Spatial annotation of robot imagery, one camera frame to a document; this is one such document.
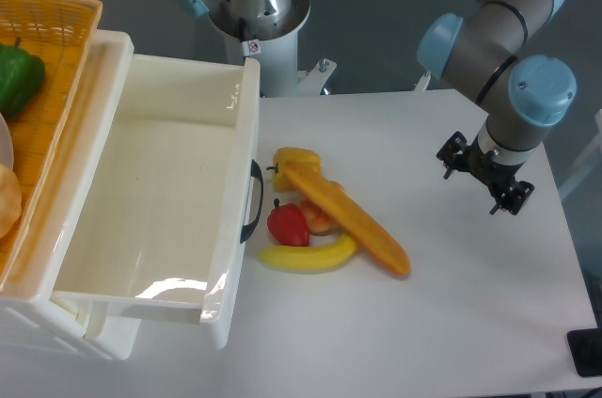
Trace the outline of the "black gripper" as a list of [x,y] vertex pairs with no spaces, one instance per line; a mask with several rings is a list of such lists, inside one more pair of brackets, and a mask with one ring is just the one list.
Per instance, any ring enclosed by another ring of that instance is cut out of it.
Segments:
[[518,215],[535,189],[532,183],[515,180],[518,165],[495,162],[492,151],[484,152],[477,138],[469,146],[461,132],[451,135],[437,152],[436,158],[445,168],[445,180],[456,171],[469,172],[488,188],[495,201],[489,211],[491,215],[497,211]]

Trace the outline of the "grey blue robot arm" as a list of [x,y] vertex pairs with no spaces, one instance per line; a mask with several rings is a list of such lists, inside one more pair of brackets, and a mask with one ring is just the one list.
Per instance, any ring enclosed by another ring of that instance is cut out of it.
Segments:
[[468,19],[446,13],[427,29],[418,62],[486,113],[471,141],[454,133],[436,157],[448,174],[468,173],[489,191],[494,212],[517,215],[534,187],[522,168],[564,118],[577,80],[558,58],[519,58],[518,50],[547,25],[564,0],[476,0]]

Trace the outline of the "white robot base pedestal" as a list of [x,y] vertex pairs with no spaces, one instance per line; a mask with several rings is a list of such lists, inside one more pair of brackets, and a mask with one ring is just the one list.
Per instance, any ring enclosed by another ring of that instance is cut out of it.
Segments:
[[298,68],[298,35],[310,15],[310,0],[174,0],[186,13],[209,17],[224,41],[230,64],[248,58],[261,67],[265,97],[314,96],[337,65],[321,58],[308,71]]

